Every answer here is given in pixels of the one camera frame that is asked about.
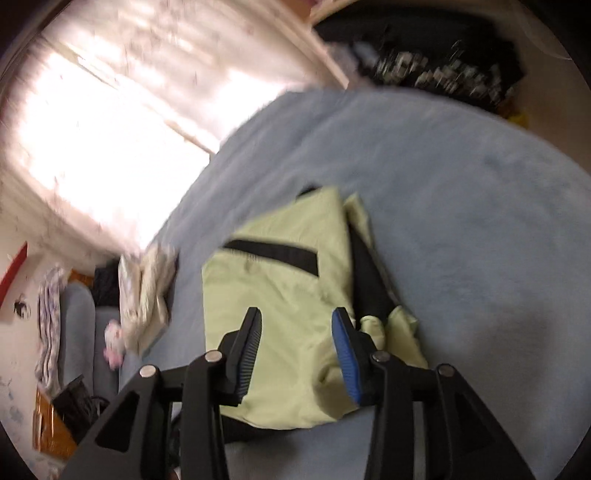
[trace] metal screw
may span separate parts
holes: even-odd
[[[444,377],[453,377],[453,374],[456,373],[456,370],[451,365],[441,365],[437,371]]]
[[[144,365],[139,369],[139,376],[142,378],[153,377],[156,373],[156,367],[154,365]]]
[[[219,362],[222,358],[223,355],[219,350],[210,350],[205,354],[205,361],[211,364]]]
[[[387,362],[390,360],[390,354],[388,352],[384,352],[383,350],[378,350],[371,354],[372,358],[380,363]]]

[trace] white cloth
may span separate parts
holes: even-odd
[[[119,262],[119,306],[125,348],[142,355],[168,326],[164,301],[174,277],[177,253],[152,244],[139,258],[121,256]]]
[[[35,377],[47,395],[53,397],[60,389],[57,358],[60,353],[61,310],[60,293],[66,288],[68,277],[59,265],[53,267],[39,286],[39,358]]]

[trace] sofa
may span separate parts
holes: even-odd
[[[111,320],[120,321],[119,310],[95,307],[90,290],[79,282],[64,289],[60,309],[60,385],[84,375],[90,395],[111,401],[119,391],[119,372],[111,371],[103,357],[105,327]]]

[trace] black cloth pile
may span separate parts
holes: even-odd
[[[104,267],[95,268],[95,279],[90,289],[97,307],[119,308],[119,258]]]
[[[524,76],[514,45],[474,15],[359,2],[316,30],[346,47],[375,85],[426,90],[489,112]]]

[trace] bed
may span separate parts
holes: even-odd
[[[121,386],[203,353],[203,263],[310,184],[360,194],[430,364],[455,365],[536,478],[555,478],[591,423],[591,178],[527,131],[426,93],[289,93],[239,128],[157,236],[179,249],[171,323],[126,358]],[[228,445],[230,474],[361,479],[371,420]]]

